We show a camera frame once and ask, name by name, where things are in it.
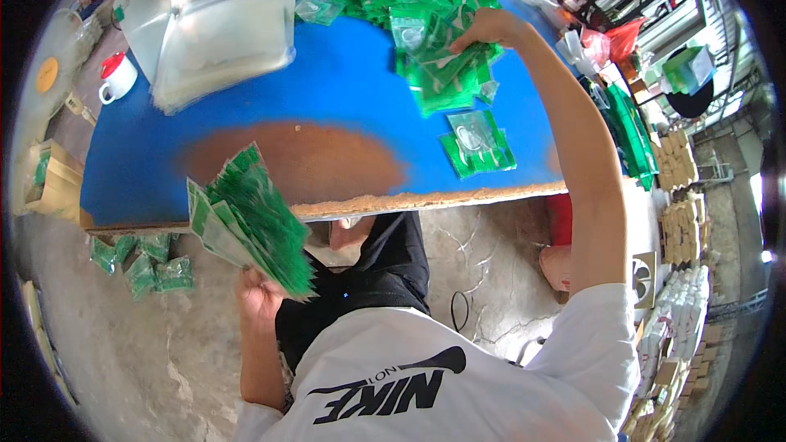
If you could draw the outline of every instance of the white t-shirt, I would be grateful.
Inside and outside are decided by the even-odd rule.
[[[526,368],[414,309],[353,311],[306,351],[286,416],[238,401],[233,440],[616,440],[639,382],[629,292],[576,293]]]

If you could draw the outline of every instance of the black pants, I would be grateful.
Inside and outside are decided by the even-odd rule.
[[[426,304],[428,262],[418,212],[378,215],[352,268],[332,273],[307,253],[316,269],[318,298],[301,304],[286,299],[276,315],[276,336],[294,373],[320,332],[356,309],[411,307],[431,315]]]

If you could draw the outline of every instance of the white mug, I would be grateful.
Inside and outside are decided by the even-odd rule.
[[[102,103],[109,104],[131,91],[139,73],[123,52],[113,54],[104,60],[101,65],[101,79],[104,79],[106,82],[98,89],[98,98],[101,99]],[[107,89],[109,90],[109,99],[104,97],[104,91]]]

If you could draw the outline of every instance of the red plastic bag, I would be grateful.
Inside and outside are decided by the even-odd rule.
[[[639,29],[646,20],[647,18],[634,19],[630,23],[606,31],[606,36],[612,41],[609,55],[612,62],[621,62],[634,51]]]
[[[608,39],[608,36],[590,28],[582,28],[581,40],[584,54],[593,59],[599,67],[606,66],[612,46],[612,41]]]

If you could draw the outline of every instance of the stacked cardboard boxes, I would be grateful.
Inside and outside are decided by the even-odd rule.
[[[658,184],[663,190],[673,192],[699,180],[699,169],[693,160],[693,150],[683,129],[669,132],[658,142],[650,144],[658,163]]]
[[[660,217],[663,229],[663,262],[694,263],[707,247],[709,225],[704,195],[688,193],[685,201],[666,207]]]
[[[646,397],[634,397],[621,431],[631,440],[672,440],[678,416],[710,388],[708,375],[718,347],[708,345],[722,341],[723,333],[720,326],[705,325],[701,343],[689,362],[661,359],[652,390]]]

